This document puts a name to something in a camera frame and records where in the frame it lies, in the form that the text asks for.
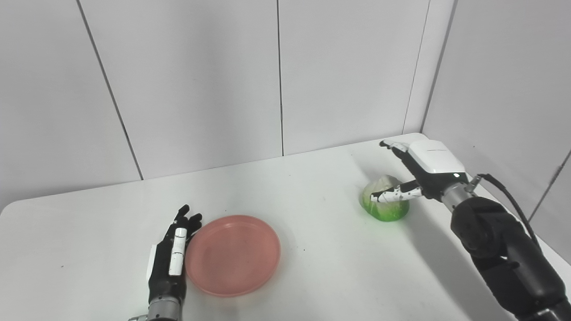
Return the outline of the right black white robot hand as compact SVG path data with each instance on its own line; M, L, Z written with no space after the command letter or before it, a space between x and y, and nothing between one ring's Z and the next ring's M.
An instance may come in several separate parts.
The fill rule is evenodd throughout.
M391 150L414 180L371 193L372 202L400 202L420 196L440 202L449 187L468 184L463 164L438 140L417 140L410 144L382 140L379 145Z

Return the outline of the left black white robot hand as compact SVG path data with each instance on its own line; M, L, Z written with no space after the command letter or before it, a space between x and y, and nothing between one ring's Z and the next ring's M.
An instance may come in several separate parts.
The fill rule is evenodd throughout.
M184 256L190 240L202 227L202 214L188 217L190 206L183 205L155 247L149 275L149 303L159 297L173 297L182 304L187 293Z

